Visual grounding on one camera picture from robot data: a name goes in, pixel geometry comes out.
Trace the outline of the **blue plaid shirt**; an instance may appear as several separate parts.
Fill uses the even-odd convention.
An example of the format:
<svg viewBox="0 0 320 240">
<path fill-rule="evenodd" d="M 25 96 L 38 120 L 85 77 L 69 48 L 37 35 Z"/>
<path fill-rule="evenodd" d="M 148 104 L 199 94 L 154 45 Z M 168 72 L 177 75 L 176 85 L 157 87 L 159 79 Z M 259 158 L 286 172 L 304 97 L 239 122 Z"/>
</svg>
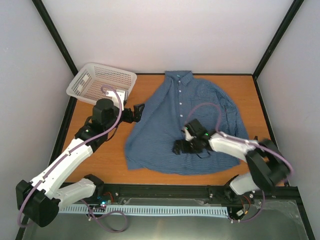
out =
<svg viewBox="0 0 320 240">
<path fill-rule="evenodd" d="M 204 175 L 238 166 L 238 158 L 208 146 L 215 131 L 248 138 L 239 108 L 219 86 L 190 70 L 166 71 L 127 138 L 127 168 Z"/>
</svg>

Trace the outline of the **white perforated plastic basket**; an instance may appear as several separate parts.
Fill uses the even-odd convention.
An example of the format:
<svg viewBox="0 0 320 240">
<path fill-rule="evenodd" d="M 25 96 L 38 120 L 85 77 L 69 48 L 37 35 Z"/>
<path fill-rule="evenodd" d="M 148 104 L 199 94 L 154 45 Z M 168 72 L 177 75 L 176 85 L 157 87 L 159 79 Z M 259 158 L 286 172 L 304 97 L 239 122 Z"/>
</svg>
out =
<svg viewBox="0 0 320 240">
<path fill-rule="evenodd" d="M 85 64 L 73 78 L 66 93 L 81 102 L 95 105 L 100 99 L 110 99 L 119 106 L 116 94 L 105 87 L 112 87 L 124 104 L 136 83 L 137 75 L 133 72 L 98 63 Z"/>
</svg>

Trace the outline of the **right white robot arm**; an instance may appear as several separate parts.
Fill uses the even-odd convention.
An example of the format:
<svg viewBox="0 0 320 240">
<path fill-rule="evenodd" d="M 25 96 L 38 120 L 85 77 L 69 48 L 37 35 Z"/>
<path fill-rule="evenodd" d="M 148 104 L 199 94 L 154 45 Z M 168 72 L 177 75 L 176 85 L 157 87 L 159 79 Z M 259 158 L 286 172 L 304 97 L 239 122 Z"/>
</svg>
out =
<svg viewBox="0 0 320 240">
<path fill-rule="evenodd" d="M 176 155 L 198 155 L 206 150 L 235 157 L 247 164 L 248 173 L 236 175 L 224 185 L 223 194 L 230 203 L 248 192 L 272 192 L 293 172 L 292 166 L 269 139 L 247 140 L 217 129 L 208 131 L 197 119 L 187 123 L 182 133 L 184 138 L 173 144 L 172 151 Z"/>
</svg>

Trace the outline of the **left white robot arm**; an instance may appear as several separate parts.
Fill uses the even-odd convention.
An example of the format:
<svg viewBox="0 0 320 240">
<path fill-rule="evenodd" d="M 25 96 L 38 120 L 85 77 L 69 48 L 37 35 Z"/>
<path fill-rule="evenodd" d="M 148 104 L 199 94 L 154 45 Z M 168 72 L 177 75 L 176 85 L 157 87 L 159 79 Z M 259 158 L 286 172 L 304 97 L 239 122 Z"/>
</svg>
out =
<svg viewBox="0 0 320 240">
<path fill-rule="evenodd" d="M 92 108 L 92 115 L 86 119 L 65 151 L 31 181 L 21 180 L 17 184 L 15 190 L 19 213 L 39 227 L 46 227 L 65 207 L 86 198 L 95 202 L 101 200 L 104 182 L 92 174 L 66 187 L 61 185 L 85 159 L 108 141 L 109 132 L 121 122 L 139 122 L 144 107 L 142 103 L 130 109 L 116 106 L 108 98 L 98 100 Z"/>
</svg>

